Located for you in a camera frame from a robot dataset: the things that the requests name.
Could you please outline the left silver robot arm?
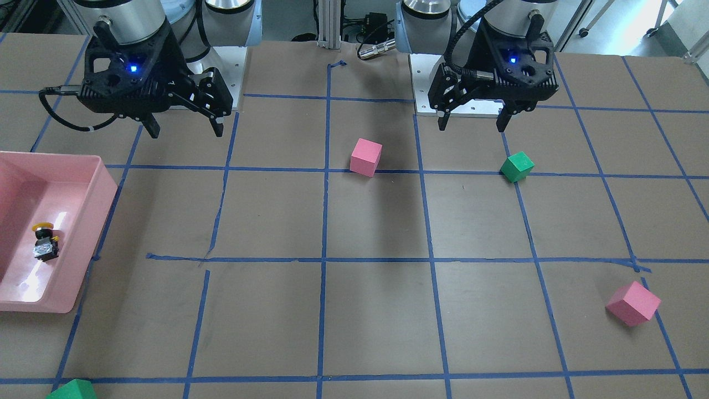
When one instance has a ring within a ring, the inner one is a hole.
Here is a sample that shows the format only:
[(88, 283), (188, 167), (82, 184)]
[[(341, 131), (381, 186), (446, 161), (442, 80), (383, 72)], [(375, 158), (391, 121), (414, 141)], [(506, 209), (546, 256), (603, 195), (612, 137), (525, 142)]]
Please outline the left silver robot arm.
[(402, 1), (395, 45), (401, 53), (437, 55), (427, 102), (445, 130), (455, 109), (499, 100), (496, 127), (530, 112), (559, 90), (547, 33), (555, 1)]

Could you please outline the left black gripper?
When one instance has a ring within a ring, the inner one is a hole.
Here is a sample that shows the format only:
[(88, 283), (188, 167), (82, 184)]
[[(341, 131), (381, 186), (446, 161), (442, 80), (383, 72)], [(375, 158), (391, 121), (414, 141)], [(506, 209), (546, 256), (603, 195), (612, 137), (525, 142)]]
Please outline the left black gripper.
[(501, 100), (496, 128), (504, 133), (512, 116), (534, 110), (537, 102), (557, 93), (553, 43), (542, 29), (545, 20), (543, 16), (526, 19), (521, 37), (512, 37), (479, 18), (464, 65), (453, 61), (451, 50), (463, 36), (451, 31), (443, 61), (436, 66), (428, 89), (428, 104), (436, 111), (440, 131), (446, 130), (453, 110), (469, 101)]

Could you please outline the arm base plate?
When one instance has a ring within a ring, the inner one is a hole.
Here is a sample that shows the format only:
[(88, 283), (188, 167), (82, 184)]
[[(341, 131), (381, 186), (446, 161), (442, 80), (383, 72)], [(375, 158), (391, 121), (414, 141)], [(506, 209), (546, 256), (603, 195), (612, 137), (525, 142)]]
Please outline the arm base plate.
[(213, 47), (200, 60), (187, 62), (187, 65), (193, 73), (202, 73), (207, 68), (216, 67), (232, 95), (232, 109), (238, 111), (243, 93), (248, 50), (248, 47), (238, 46)]
[[(410, 54), (410, 72), (416, 114), (420, 116), (436, 116), (436, 110), (429, 104), (428, 91), (433, 83), (436, 69), (443, 62), (443, 56), (438, 54)], [(503, 108), (501, 99), (472, 99), (466, 104), (456, 107), (451, 117), (496, 118)]]

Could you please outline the green cube near left arm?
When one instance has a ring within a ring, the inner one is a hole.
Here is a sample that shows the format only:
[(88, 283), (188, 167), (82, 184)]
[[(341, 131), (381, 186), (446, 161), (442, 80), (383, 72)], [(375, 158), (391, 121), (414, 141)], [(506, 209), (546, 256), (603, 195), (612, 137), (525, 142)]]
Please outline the green cube near left arm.
[(500, 172), (507, 181), (515, 183), (527, 177), (534, 167), (535, 163), (532, 159), (521, 151), (507, 157), (500, 168)]

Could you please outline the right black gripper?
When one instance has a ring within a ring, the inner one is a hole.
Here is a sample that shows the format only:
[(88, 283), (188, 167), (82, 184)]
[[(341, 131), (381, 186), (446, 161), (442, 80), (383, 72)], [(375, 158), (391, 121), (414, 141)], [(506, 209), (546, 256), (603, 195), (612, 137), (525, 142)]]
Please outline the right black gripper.
[(133, 44), (119, 44), (105, 21), (95, 23), (94, 33), (78, 91), (84, 106), (96, 113), (140, 119), (153, 139), (161, 131), (153, 114), (184, 106), (209, 118), (214, 134), (223, 136), (223, 117), (233, 105), (227, 84), (217, 68), (200, 75), (188, 68), (167, 21)]

